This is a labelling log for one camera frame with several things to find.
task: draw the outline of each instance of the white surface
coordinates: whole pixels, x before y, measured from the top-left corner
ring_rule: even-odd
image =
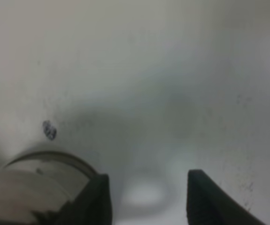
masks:
[[[270,224],[270,1],[0,0],[0,158],[46,119],[116,224],[186,224],[193,168]]]

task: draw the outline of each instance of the white wall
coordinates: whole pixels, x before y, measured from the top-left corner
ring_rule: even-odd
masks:
[[[186,224],[194,168],[270,224],[270,1],[0,0],[0,161],[46,119],[116,224]]]

